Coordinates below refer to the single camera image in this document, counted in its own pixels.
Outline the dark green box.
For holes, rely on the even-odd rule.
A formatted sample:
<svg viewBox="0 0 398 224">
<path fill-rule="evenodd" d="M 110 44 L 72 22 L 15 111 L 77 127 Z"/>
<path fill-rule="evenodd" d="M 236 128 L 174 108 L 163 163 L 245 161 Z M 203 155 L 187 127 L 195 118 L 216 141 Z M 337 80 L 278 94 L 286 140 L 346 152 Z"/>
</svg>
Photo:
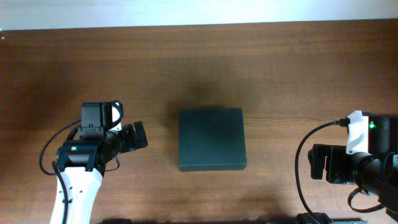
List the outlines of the dark green box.
<svg viewBox="0 0 398 224">
<path fill-rule="evenodd" d="M 247 164 L 242 108 L 179 112 L 178 168 L 181 172 L 243 170 Z"/>
</svg>

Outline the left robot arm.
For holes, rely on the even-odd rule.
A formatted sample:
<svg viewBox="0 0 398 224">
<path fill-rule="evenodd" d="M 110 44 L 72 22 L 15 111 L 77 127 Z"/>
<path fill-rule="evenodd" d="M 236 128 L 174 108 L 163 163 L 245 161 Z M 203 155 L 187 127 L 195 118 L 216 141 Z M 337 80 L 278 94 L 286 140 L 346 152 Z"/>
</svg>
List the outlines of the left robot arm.
<svg viewBox="0 0 398 224">
<path fill-rule="evenodd" d="M 89 223 L 107 163 L 147 147 L 143 123 L 122 125 L 122 118 L 119 101 L 82 104 L 80 125 L 59 147 L 52 163 L 57 194 L 51 223 Z"/>
</svg>

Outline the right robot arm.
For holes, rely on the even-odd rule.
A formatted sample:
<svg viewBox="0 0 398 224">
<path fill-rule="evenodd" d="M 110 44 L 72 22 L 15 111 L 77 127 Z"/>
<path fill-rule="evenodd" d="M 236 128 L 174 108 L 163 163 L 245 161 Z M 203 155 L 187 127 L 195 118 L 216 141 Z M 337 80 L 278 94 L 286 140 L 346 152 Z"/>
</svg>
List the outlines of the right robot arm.
<svg viewBox="0 0 398 224">
<path fill-rule="evenodd" d="M 330 124 L 346 127 L 348 142 L 314 144 L 308 152 L 311 178 L 356 185 L 348 196 L 349 205 L 357 194 L 376 195 L 379 203 L 355 212 L 384 209 L 397 220 L 397 116 L 357 112 Z"/>
</svg>

